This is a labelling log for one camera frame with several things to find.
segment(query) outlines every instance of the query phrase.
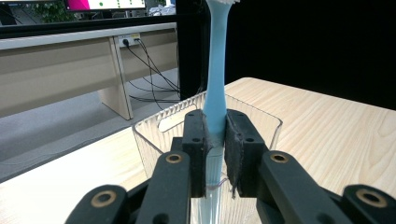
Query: light blue rubber piece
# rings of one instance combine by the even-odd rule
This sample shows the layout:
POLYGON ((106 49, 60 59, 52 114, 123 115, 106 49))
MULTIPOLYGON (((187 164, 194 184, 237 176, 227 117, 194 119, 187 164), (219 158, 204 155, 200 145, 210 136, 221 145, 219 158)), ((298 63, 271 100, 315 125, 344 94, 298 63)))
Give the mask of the light blue rubber piece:
POLYGON ((204 114, 212 148, 206 159, 206 198, 201 199, 199 222, 219 223, 219 185, 223 158, 227 106, 224 91, 224 64, 227 20, 232 4, 206 1, 211 15, 209 74, 204 114))

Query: transparent plastic bin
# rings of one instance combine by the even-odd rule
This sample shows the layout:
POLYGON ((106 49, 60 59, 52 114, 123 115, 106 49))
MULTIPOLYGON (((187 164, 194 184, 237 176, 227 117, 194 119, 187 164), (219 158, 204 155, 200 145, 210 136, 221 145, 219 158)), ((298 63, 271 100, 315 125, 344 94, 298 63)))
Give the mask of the transparent plastic bin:
MULTIPOLYGON (((173 137, 182 137, 184 116, 192 110, 204 107, 205 92, 143 119, 133 126, 134 137, 148 178, 152 176, 158 158, 170 150, 173 137)), ((276 148, 282 120, 252 105, 226 95, 227 108, 245 113, 270 149, 276 148)), ((240 199, 227 180, 225 162, 222 167, 219 223, 261 223, 256 211, 256 199, 240 199)), ((191 199, 191 223, 197 221, 197 200, 191 199)))

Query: white desk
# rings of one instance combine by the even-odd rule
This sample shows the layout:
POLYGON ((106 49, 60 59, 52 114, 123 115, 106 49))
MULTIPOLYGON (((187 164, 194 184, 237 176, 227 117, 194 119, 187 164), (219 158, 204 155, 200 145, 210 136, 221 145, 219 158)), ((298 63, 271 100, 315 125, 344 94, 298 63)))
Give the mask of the white desk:
MULTIPOLYGON (((133 112, 124 83, 149 69, 121 49, 118 35, 141 34, 160 71, 177 67, 176 24, 0 40, 0 118, 99 91, 125 119, 133 112)), ((146 59, 139 46, 135 53, 146 59)))

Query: wood grain surface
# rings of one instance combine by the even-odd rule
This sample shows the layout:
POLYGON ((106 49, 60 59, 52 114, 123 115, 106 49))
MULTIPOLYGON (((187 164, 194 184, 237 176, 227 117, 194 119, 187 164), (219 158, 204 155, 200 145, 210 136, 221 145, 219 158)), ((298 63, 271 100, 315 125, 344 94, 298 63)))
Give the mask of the wood grain surface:
POLYGON ((276 149, 323 188, 365 184, 396 197, 396 111, 249 77, 226 90, 283 120, 276 149))
MULTIPOLYGON (((276 149, 323 188, 341 194, 366 184, 396 197, 396 111, 249 77, 226 92, 282 119, 276 149)), ((128 128, 2 183, 0 223, 64 223, 91 189, 131 189, 145 179, 128 128)))

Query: monitor screen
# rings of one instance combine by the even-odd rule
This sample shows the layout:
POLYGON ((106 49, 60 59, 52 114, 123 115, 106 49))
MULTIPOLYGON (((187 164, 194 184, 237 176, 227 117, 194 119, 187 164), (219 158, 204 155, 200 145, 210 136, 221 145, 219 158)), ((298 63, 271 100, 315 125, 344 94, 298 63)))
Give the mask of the monitor screen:
POLYGON ((146 8, 145 0, 64 0, 67 11, 131 10, 146 8))

